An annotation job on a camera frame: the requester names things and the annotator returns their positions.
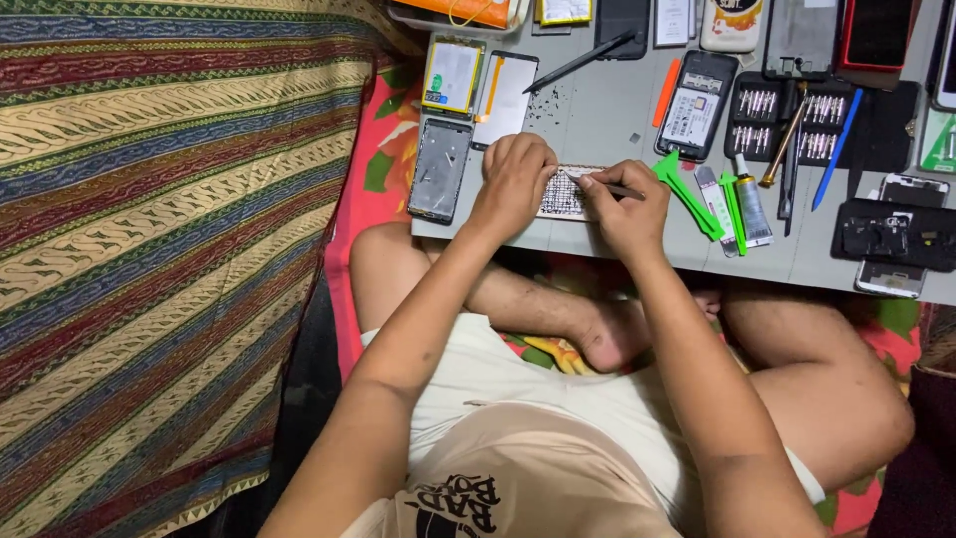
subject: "green spudger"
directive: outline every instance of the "green spudger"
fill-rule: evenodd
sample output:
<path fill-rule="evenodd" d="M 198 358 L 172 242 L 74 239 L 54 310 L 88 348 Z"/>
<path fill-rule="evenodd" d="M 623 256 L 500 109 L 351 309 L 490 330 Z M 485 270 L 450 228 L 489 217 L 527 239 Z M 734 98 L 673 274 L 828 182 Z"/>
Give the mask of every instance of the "green spudger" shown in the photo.
<path fill-rule="evenodd" d="M 684 203 L 684 206 L 690 211 L 690 215 L 694 217 L 701 231 L 704 232 L 711 241 L 720 240 L 720 238 L 724 236 L 724 229 L 721 228 L 717 217 L 710 214 L 710 212 L 697 201 L 697 198 L 695 198 L 687 188 L 687 184 L 681 179 L 681 176 L 677 172 L 678 156 L 677 151 L 672 151 L 669 155 L 661 159 L 658 164 L 651 167 L 651 169 L 658 174 L 658 179 L 665 182 L 671 191 Z"/>
<path fill-rule="evenodd" d="M 737 204 L 737 191 L 733 187 L 734 181 L 737 181 L 736 176 L 723 172 L 717 180 L 717 185 L 724 190 L 727 211 L 730 213 L 730 222 L 733 224 L 733 235 L 737 239 L 737 251 L 740 252 L 740 256 L 746 256 L 747 238 L 744 235 L 744 221 L 740 217 L 740 206 Z"/>

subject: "left hand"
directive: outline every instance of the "left hand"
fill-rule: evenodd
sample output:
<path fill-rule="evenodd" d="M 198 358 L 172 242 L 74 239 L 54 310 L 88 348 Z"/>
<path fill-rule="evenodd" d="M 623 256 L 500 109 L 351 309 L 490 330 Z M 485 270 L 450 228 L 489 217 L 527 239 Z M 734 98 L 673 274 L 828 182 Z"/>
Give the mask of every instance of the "left hand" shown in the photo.
<path fill-rule="evenodd" d="M 537 215 L 548 180 L 557 171 L 557 156 L 532 133 L 508 135 L 485 150 L 485 184 L 478 191 L 468 223 L 498 244 L 521 232 Z"/>

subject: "screwdriver set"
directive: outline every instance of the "screwdriver set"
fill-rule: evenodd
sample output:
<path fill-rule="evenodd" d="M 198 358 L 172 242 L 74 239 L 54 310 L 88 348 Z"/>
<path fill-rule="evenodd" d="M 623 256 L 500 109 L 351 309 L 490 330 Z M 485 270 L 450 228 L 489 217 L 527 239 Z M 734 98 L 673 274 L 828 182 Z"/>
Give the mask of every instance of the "screwdriver set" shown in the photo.
<path fill-rule="evenodd" d="M 784 82 L 744 72 L 734 81 L 724 154 L 743 153 L 748 161 L 768 163 L 776 155 L 798 102 L 786 110 Z M 811 83 L 797 137 L 799 165 L 826 167 L 853 98 L 847 84 Z"/>

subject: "patterned blanket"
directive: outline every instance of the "patterned blanket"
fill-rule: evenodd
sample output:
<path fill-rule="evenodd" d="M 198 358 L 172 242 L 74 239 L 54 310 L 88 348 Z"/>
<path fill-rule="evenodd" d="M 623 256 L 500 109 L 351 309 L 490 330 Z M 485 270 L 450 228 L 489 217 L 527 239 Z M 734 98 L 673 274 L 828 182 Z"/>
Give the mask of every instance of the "patterned blanket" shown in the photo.
<path fill-rule="evenodd" d="M 403 72 L 379 77 L 368 113 L 361 119 L 353 164 L 337 212 L 335 238 L 326 251 L 325 264 L 343 380 L 361 354 L 348 277 L 349 248 L 355 236 L 369 226 L 409 220 L 404 204 L 415 167 L 421 93 L 420 75 Z M 605 296 L 626 280 L 620 277 L 619 265 L 601 260 L 552 254 L 543 257 L 543 263 L 541 259 L 527 264 L 533 268 L 533 278 L 579 294 Z M 860 329 L 904 392 L 908 389 L 909 369 L 920 357 L 923 311 L 923 306 L 914 301 L 879 301 L 876 320 Z M 543 368 L 568 374 L 593 373 L 574 347 L 562 339 L 517 334 L 502 334 L 502 338 L 524 360 Z M 650 360 L 651 355 L 639 357 L 636 364 Z M 881 470 L 817 505 L 817 513 L 833 534 L 865 534 L 880 498 L 882 479 Z"/>
<path fill-rule="evenodd" d="M 366 0 L 0 0 L 0 536 L 162 536 L 268 474 Z"/>

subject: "orange package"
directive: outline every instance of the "orange package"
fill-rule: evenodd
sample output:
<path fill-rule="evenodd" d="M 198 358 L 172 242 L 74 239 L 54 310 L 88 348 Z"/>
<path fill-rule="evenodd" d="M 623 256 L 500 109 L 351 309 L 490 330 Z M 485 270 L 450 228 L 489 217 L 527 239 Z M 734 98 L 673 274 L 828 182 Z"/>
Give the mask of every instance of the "orange package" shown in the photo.
<path fill-rule="evenodd" d="M 409 6 L 425 8 L 426 10 L 437 11 L 439 13 L 454 15 L 459 20 L 455 22 L 464 24 L 465 21 L 473 20 L 482 24 L 487 24 L 495 28 L 506 29 L 508 27 L 508 3 L 509 0 L 396 0 Z"/>

